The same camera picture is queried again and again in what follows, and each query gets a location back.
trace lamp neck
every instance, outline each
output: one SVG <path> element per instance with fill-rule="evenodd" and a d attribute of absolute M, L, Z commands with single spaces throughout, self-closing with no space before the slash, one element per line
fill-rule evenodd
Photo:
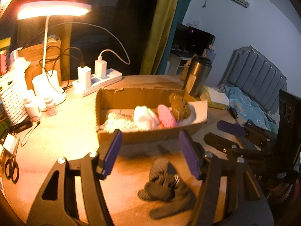
<path fill-rule="evenodd" d="M 49 18 L 50 16 L 46 17 L 45 22 L 45 34 L 44 34 L 44 50 L 43 50 L 43 68 L 42 72 L 45 72 L 45 62 L 46 62 L 46 49 L 47 49 L 47 37 L 48 37 L 48 26 L 49 26 Z"/>

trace wall outlet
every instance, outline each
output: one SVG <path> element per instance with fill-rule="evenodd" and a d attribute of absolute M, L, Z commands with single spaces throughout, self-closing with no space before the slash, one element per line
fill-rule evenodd
<path fill-rule="evenodd" d="M 194 20 L 192 26 L 195 27 L 195 28 L 199 28 L 200 22 L 197 21 L 197 20 Z"/>

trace screw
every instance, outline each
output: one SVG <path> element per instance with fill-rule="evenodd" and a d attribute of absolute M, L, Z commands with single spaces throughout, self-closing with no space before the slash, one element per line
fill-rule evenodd
<path fill-rule="evenodd" d="M 206 158 L 210 158 L 210 159 L 213 157 L 213 154 L 211 152 L 205 152 L 204 155 Z"/>
<path fill-rule="evenodd" d="M 94 158 L 94 157 L 97 156 L 97 154 L 98 154 L 98 152 L 97 152 L 96 150 L 93 150 L 93 151 L 91 151 L 91 152 L 89 153 L 89 156 L 90 156 L 91 158 Z"/>
<path fill-rule="evenodd" d="M 238 163 L 244 163 L 244 158 L 243 157 L 237 157 L 237 162 Z"/>
<path fill-rule="evenodd" d="M 65 157 L 59 157 L 59 158 L 58 158 L 58 163 L 60 163 L 60 164 L 65 163 L 65 161 L 66 161 L 66 158 L 65 158 Z"/>

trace black glove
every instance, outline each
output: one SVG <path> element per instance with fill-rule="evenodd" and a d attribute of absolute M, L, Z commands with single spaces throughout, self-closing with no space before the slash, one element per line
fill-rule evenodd
<path fill-rule="evenodd" d="M 168 202 L 150 211 L 152 219 L 172 216 L 191 208 L 195 196 L 167 159 L 158 159 L 153 163 L 149 179 L 144 189 L 138 192 L 139 198 Z"/>

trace white basket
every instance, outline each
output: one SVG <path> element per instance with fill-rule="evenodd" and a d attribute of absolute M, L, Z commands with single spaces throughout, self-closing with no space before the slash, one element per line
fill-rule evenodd
<path fill-rule="evenodd" d="M 25 77 L 22 77 L 0 93 L 2 106 L 12 125 L 24 121 L 28 116 L 23 100 L 26 91 Z"/>

